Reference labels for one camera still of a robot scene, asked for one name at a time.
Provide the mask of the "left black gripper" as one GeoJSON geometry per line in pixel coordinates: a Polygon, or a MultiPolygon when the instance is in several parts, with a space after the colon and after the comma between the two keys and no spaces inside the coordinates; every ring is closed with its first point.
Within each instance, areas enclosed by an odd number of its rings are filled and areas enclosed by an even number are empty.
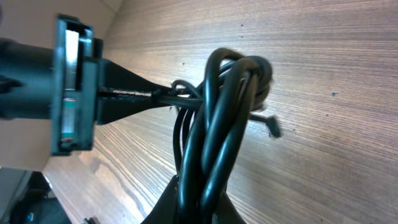
{"type": "MultiPolygon", "coordinates": [[[[93,147],[96,122],[104,125],[152,108],[169,106],[153,96],[97,92],[96,59],[102,41],[91,25],[60,14],[55,48],[1,39],[1,118],[49,119],[51,153],[68,156],[93,147]]],[[[99,61],[98,86],[104,90],[163,93],[158,85],[106,59],[99,61]]]]}

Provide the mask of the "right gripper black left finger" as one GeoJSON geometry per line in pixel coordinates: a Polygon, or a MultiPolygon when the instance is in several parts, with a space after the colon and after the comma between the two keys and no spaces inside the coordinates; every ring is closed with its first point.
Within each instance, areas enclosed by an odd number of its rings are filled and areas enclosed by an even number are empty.
{"type": "Polygon", "coordinates": [[[164,192],[150,214],[141,224],[176,224],[178,223],[178,176],[171,178],[164,192]]]}

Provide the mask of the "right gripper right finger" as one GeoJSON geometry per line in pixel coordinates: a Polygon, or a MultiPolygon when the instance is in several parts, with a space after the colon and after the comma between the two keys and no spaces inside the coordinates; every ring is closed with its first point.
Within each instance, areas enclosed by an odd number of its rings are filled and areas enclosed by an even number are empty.
{"type": "Polygon", "coordinates": [[[226,192],[221,194],[214,212],[214,224],[246,224],[226,192]]]}

